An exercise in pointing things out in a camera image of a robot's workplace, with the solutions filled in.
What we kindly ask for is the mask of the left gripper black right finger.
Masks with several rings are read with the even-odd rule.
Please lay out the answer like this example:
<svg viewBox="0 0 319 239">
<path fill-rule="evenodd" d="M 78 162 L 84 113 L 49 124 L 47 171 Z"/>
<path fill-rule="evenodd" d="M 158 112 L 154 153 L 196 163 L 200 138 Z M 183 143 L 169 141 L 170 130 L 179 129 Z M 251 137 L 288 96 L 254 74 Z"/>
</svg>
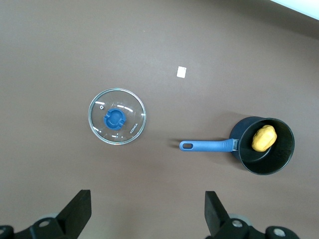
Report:
<svg viewBox="0 0 319 239">
<path fill-rule="evenodd" d="M 208 239 L 297 239 L 292 230 L 269 226 L 264 232 L 256 230 L 250 220 L 239 214 L 229 214 L 216 192 L 205 192 L 204 216 L 210 232 Z"/>
</svg>

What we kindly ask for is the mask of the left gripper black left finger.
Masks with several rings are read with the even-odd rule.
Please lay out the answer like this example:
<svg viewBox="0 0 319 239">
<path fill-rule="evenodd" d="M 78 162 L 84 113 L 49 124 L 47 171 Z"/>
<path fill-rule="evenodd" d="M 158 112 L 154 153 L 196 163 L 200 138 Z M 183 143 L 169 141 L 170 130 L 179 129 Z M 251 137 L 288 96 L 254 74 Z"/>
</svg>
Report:
<svg viewBox="0 0 319 239">
<path fill-rule="evenodd" d="M 2 239 L 76 239 L 92 215 L 91 191 L 80 190 L 56 217 L 46 217 L 20 232 L 1 225 Z"/>
</svg>

